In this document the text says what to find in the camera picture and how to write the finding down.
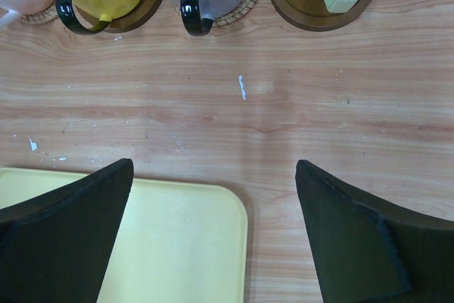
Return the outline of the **brown wooden coaster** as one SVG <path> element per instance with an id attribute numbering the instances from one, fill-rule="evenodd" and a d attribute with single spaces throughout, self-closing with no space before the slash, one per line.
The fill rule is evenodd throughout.
<path id="1" fill-rule="evenodd" d="M 114 19 L 106 33 L 125 33 L 134 30 L 146 23 L 157 11 L 162 0 L 140 0 L 140 3 L 127 15 Z"/>
<path id="2" fill-rule="evenodd" d="M 323 0 L 271 0 L 288 23 L 306 31 L 326 32 L 342 28 L 358 19 L 372 0 L 358 0 L 345 13 L 329 12 Z"/>

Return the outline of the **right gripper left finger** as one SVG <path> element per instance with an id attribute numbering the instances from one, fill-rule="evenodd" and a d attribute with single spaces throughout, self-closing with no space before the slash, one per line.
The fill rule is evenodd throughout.
<path id="1" fill-rule="evenodd" d="M 96 302 L 131 187 L 128 158 L 1 210 L 2 302 Z"/>

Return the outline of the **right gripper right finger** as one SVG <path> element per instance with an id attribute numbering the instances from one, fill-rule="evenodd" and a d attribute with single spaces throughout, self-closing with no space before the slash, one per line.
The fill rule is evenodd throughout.
<path id="1" fill-rule="evenodd" d="M 300 160 L 295 182 L 325 302 L 452 302 L 453 222 Z"/>

